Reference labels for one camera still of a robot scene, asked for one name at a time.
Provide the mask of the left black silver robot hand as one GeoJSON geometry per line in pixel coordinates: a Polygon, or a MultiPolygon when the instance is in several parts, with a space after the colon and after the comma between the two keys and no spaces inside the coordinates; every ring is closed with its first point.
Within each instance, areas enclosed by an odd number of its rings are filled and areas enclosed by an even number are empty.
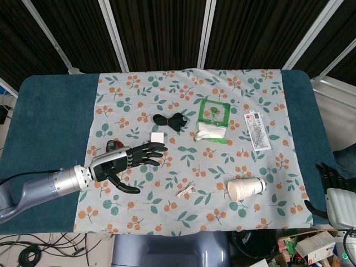
{"type": "Polygon", "coordinates": [[[126,194],[139,194],[139,188],[124,184],[117,174],[141,165],[159,166],[155,159],[163,157],[167,150],[168,148],[159,142],[149,142],[133,148],[123,147],[94,157],[89,170],[93,180],[97,182],[108,180],[126,194]]]}

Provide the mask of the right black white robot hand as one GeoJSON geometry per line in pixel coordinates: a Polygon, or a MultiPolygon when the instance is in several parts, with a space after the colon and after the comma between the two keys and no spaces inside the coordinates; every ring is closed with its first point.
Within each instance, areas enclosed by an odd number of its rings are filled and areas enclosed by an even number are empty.
{"type": "Polygon", "coordinates": [[[306,208],[313,215],[328,220],[337,230],[355,230],[355,179],[345,179],[323,162],[315,167],[322,182],[327,210],[316,209],[308,200],[304,201],[306,208]]]}

